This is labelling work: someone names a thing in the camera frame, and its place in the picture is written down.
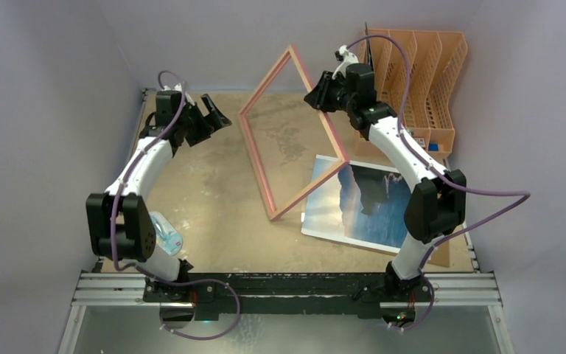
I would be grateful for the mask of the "blue tape dispenser pack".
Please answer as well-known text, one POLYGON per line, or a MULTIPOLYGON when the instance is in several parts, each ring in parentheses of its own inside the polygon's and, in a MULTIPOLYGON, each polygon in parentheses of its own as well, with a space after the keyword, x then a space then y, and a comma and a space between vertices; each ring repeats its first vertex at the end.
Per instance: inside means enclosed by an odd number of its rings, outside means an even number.
POLYGON ((178 255, 184 244, 182 236, 160 212, 150 212, 149 215, 156 231, 157 244, 168 255, 178 255))

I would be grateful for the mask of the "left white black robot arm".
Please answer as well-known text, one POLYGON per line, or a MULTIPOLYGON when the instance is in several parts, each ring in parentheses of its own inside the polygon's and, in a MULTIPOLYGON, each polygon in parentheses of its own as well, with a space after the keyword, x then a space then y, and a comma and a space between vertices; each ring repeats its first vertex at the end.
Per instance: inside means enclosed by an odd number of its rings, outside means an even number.
POLYGON ((193 147, 231 125, 208 94, 200 98, 205 112, 180 86, 158 91, 156 109, 147 116, 125 168, 104 192, 93 192, 85 200, 93 253, 112 260, 117 271, 134 268, 162 283, 162 293, 173 302, 189 295, 190 264, 157 243, 146 201, 183 143, 193 147))

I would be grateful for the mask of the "blue landscape photo print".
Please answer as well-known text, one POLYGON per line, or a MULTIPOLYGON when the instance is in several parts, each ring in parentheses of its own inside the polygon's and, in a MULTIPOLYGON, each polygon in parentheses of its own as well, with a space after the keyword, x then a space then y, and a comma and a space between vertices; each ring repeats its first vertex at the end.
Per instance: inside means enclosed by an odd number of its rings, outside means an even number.
POLYGON ((307 197, 301 233, 397 254, 407 229, 410 189, 397 169, 351 161, 307 197))

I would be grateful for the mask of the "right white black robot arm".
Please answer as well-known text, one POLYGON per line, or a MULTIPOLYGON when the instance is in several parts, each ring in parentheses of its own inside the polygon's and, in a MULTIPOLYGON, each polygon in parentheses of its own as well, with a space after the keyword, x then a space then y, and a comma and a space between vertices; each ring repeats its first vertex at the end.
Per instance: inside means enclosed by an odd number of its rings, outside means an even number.
POLYGON ((428 155, 401 126, 395 110, 377 99, 374 71, 368 64, 323 72, 304 101, 321 112, 346 113, 351 126, 388 157, 407 183, 410 199, 403 215, 407 234, 384 274, 386 294, 404 299, 422 283, 422 269, 434 249, 464 222, 465 175, 428 155))

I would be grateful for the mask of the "pink wooden picture frame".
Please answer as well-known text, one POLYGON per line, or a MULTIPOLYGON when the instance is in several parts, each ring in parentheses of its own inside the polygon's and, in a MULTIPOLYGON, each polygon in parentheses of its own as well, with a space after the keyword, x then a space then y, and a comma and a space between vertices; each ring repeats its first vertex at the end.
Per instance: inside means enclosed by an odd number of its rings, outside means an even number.
POLYGON ((342 139, 339 137, 335 126, 332 123, 330 116, 323 111, 316 111, 315 113, 319 118, 324 132, 326 133, 329 142, 335 152, 336 159, 331 167, 320 174, 317 179, 312 180, 305 187, 301 188, 289 201, 285 202, 283 206, 278 207, 276 205, 276 200, 274 198, 274 194, 268 181, 268 177, 256 144, 256 140, 248 121, 248 114, 249 111, 256 105, 258 99, 261 98, 265 90, 270 86, 270 84, 275 80, 280 71, 283 70, 283 68, 290 60, 294 63, 296 71, 298 72, 305 89, 307 91, 311 91, 314 86, 314 81, 310 78, 308 69, 304 64, 304 61, 298 55, 296 46, 289 44, 283 51, 279 59, 270 68, 269 72, 261 80, 260 84, 256 87, 246 104, 244 104, 244 106, 239 111, 239 123, 242 130, 242 135, 248 149, 248 155, 251 159, 251 165, 254 169, 257 185, 269 221, 279 220, 293 207, 303 201, 311 192, 315 191, 320 186, 325 184, 329 179, 331 179, 331 177, 336 175, 346 165, 349 164, 349 155, 344 147, 342 139))

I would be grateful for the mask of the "white folder in organizer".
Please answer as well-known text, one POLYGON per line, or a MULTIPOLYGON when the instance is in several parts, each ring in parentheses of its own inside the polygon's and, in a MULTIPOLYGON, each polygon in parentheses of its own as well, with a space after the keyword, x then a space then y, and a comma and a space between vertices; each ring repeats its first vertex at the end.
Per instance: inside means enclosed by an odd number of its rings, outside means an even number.
POLYGON ((371 67, 372 70, 374 70, 374 62, 373 62, 373 55, 372 55, 372 50, 371 50, 371 41, 369 38, 369 29, 368 29, 368 24, 365 23, 364 24, 364 35, 366 37, 365 39, 365 55, 366 55, 366 63, 371 67))

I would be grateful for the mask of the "orange plastic file organizer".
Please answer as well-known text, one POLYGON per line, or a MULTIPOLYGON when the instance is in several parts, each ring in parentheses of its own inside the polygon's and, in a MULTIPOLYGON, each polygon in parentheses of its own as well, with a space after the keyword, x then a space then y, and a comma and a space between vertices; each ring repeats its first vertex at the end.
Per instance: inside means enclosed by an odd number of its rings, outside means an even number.
MULTIPOLYGON (((467 56, 464 34, 405 29, 369 33, 377 99, 397 110, 406 94, 405 127, 434 159, 444 161, 455 139, 449 103, 467 56), (430 143, 438 144, 439 151, 429 151, 430 143)), ((365 41, 357 46, 362 63, 365 48, 365 41)))

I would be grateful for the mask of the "brown frame backing board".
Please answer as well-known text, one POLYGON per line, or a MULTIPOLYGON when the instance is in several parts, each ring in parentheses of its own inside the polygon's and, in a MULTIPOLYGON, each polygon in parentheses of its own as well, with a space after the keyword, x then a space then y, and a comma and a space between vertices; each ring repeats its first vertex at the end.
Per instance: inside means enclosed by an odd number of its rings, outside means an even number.
POLYGON ((449 268, 451 266, 450 242, 447 241, 437 246, 433 253, 429 256, 427 263, 433 266, 449 268))

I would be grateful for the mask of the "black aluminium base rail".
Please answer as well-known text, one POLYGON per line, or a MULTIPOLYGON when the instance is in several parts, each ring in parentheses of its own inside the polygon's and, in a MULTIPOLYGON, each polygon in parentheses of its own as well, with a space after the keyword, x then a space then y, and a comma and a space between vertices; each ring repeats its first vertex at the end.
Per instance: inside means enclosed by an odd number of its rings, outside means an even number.
POLYGON ((223 314, 352 315, 408 325, 432 305, 501 305, 495 277, 431 273, 410 290, 389 294, 381 273, 191 273, 192 285, 144 275, 82 274, 74 305, 148 306, 179 317, 214 321, 223 314))

